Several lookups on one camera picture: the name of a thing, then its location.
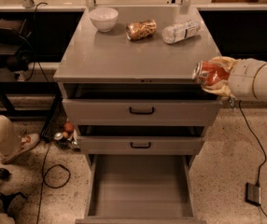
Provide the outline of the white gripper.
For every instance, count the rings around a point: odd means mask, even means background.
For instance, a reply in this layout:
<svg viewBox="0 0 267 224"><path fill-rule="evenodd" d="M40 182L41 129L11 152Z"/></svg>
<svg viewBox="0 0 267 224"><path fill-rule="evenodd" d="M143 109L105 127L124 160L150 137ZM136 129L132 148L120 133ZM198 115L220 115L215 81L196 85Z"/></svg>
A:
<svg viewBox="0 0 267 224"><path fill-rule="evenodd" d="M203 85L203 90L218 96L234 96L239 100L256 101L254 81L257 73L266 64L256 59L236 60L227 56L217 56L208 61L230 73L229 79L213 85Z"/></svg>

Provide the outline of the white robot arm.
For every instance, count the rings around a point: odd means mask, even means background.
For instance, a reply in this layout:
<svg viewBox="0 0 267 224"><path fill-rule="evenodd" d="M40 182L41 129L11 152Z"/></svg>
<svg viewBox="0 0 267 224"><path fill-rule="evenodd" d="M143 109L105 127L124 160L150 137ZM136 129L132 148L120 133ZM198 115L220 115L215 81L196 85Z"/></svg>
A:
<svg viewBox="0 0 267 224"><path fill-rule="evenodd" d="M241 101L267 103L267 62L256 59L215 57L208 61L220 69L207 76L203 89Z"/></svg>

